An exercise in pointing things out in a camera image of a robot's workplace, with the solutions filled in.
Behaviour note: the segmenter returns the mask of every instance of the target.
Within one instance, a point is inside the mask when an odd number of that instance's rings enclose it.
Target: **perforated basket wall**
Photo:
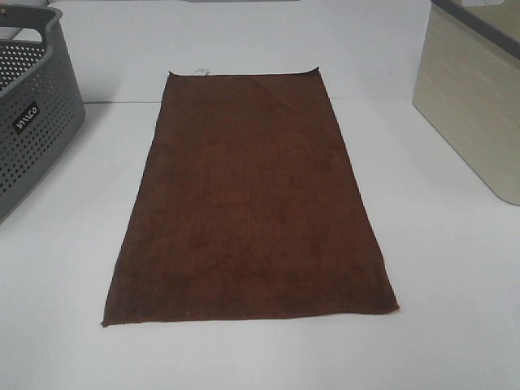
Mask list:
[[[0,26],[41,34],[41,42],[0,40],[0,221],[85,118],[60,17],[52,8],[0,6]]]

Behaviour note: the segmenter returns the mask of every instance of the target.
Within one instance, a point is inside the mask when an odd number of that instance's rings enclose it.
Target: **basket rim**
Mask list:
[[[510,36],[494,24],[475,15],[465,6],[455,3],[453,0],[431,0],[431,3],[520,60],[520,41],[516,37]]]
[[[53,17],[49,19],[49,21],[45,24],[44,37],[41,37],[41,41],[45,42],[45,53],[43,56],[38,59],[38,61],[32,65],[24,74],[25,77],[17,77],[16,80],[11,82],[6,88],[0,90],[0,100],[2,100],[5,96],[9,94],[12,90],[18,88],[18,86],[24,82],[24,78],[30,77],[33,74],[37,73],[39,69],[45,64],[45,62],[52,56],[54,52],[54,43],[49,39],[51,37],[51,30],[56,25],[59,24],[59,19],[63,16],[63,13],[52,6],[22,6],[22,5],[4,5],[0,6],[1,8],[5,8],[9,11],[9,9],[19,8],[19,9],[33,9],[38,10],[45,13],[52,13]],[[12,44],[16,45],[17,43],[34,43],[32,41],[20,41],[20,40],[12,40],[12,39],[0,39],[0,44]]]

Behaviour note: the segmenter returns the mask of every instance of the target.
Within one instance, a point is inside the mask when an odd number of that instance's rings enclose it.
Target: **hole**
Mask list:
[[[16,36],[13,37],[12,40],[13,41],[28,41],[28,42],[41,43],[41,35],[38,31],[36,31],[32,28],[24,28],[24,29],[22,29],[22,31],[20,31],[18,34],[16,34]]]

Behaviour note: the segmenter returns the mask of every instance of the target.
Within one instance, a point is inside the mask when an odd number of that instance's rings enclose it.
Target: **storage box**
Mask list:
[[[0,40],[0,221],[45,174],[85,118],[59,24],[49,7],[0,6],[0,26],[41,41]]]
[[[414,105],[489,188],[520,205],[520,2],[432,0]]]

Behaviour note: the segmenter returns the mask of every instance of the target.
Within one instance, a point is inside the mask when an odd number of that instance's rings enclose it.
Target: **beige storage box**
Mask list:
[[[414,105],[446,141],[498,197],[516,205],[519,41],[520,0],[432,0],[414,93]]]

